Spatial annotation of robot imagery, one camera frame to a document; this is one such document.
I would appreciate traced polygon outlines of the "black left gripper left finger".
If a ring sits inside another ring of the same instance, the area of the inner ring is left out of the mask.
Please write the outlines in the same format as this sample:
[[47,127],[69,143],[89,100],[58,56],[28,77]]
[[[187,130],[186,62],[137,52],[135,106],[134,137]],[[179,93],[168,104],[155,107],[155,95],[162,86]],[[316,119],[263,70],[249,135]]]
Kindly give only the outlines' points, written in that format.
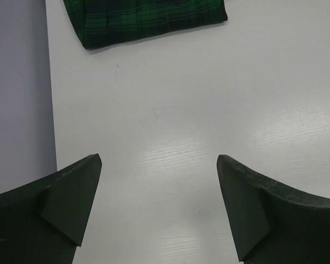
[[72,263],[82,245],[102,161],[89,155],[0,194],[0,263]]

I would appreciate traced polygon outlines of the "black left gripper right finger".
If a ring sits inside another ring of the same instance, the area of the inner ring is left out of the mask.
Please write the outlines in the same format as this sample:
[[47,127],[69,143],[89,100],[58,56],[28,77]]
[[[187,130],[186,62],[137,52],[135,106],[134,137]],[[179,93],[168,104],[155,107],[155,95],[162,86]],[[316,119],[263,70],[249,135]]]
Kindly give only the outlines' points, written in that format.
[[238,260],[330,263],[330,199],[292,188],[227,155],[217,172]]

